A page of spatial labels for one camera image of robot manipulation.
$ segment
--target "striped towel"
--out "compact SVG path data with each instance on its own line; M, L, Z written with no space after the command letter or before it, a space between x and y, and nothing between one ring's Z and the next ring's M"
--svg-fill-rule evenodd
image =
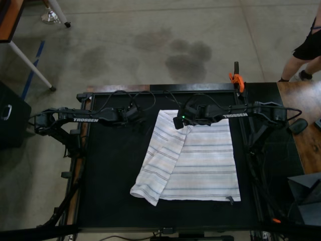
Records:
M177 110L160 110L130 193L158 200L241 201L228 119L176 130Z

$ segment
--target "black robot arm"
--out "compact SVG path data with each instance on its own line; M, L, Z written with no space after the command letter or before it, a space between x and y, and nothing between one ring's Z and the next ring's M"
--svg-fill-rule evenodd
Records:
M287 118L287 111L294 110L298 114ZM299 116L299 109L286 108L274 102L219 106L211 105L185 105L179 109L177 117L173 119L175 128L181 129L188 125L211 125L226 118L254 117L263 122L261 129L249 137L251 151L260 151L266 138L275 130L287 126L287 121Z
M142 111L138 106L130 108L104 108L100 111L69 109L48 109L34 116L35 132L42 136L52 136L68 150L68 157L82 155L80 130L67 133L61 128L70 122L100 123L107 127L125 127L144 121Z

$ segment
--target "sneaker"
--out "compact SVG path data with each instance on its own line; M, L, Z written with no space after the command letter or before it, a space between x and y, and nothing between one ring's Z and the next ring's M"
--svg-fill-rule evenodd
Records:
M305 79L305 78L302 78L301 72L299 72L299 74L297 75L296 79L297 79L297 81L313 82L313 79Z

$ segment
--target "table leg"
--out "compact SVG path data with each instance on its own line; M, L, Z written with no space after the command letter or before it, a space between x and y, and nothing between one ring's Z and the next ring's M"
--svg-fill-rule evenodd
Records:
M13 41L9 43L13 51L19 55L20 58L35 72L36 75L50 88L51 91L56 91L56 88L49 83L49 81L40 73L40 71L33 65L33 63L24 55L24 53L14 44Z
M50 3L50 5L53 8L54 12L57 14L57 16L60 19L60 21L62 23L64 23L67 28L69 28L71 26L70 22L67 21L64 13L62 12L59 4L57 3L57 0L48 0L48 2Z

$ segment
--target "table frame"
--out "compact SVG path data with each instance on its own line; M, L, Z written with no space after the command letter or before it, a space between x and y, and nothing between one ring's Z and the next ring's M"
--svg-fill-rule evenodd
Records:
M148 91L163 91L163 90L169 90L169 91L213 91L213 90L217 90L217 91L222 91L222 90L227 90L227 89L233 89L233 85L232 84L186 84L186 85L108 85L108 86L102 86L102 87L88 87L87 88L87 92L93 92L93 93L109 93L109 92L114 92L116 90L122 89L125 91L131 91L131 92L139 92L139 91L143 91L143 90L148 90ZM93 108L93 101L92 100L87 100L85 103L82 103L82 108L84 109L92 109ZM244 128L244 124L243 124L243 120L240 119L241 122L241 126L243 126ZM80 124L78 126L78 128L81 130L81 135L85 136L89 134L89 128L90 128L90 124L84 123L84 124ZM68 189L71 188L72 184L75 182L76 178L79 177L79 173L77 173L77 170L81 170L81 168L83 167L85 163L85 158L77 158L74 159L71 165L71 171L75 171L75 177L73 179L73 181L69 180L68 182L68 187L67 187L67 191ZM258 217L259 220L262 221L262 223L264 223L263 220L263 216L261 214L260 211L260 200L259 200L259 194L258 194L258 190L255 190L254 187L254 191L253 191L254 197L258 198L258 200L255 200L255 203L257 204L257 212L258 212ZM64 225L75 225L76 224L76 220L77 220L77 210L78 210L78 205L79 205L79 193L77 192L76 195L74 195L74 197L72 198L71 202L70 202L70 206L68 209L68 213L66 213L66 215L64 216L64 219L61 220L61 224ZM280 227L276 227L274 224L264 224L264 228L265 230L271 228L272 230L274 230L275 228L280 228ZM293 232L294 229L296 230L305 230L306 228L309 229L313 229L316 228L314 226L309 226L307 227L306 225L301 226L298 225L297 227L290 227L290 226L284 226L285 229L288 229L288 232ZM228 227L222 227L222 230L232 230ZM152 228L96 228L96 229L90 229L90 232L143 232L143 231L157 231L154 230ZM178 231L191 231L191 229L189 228L188 230L184 230L184 229L180 229Z

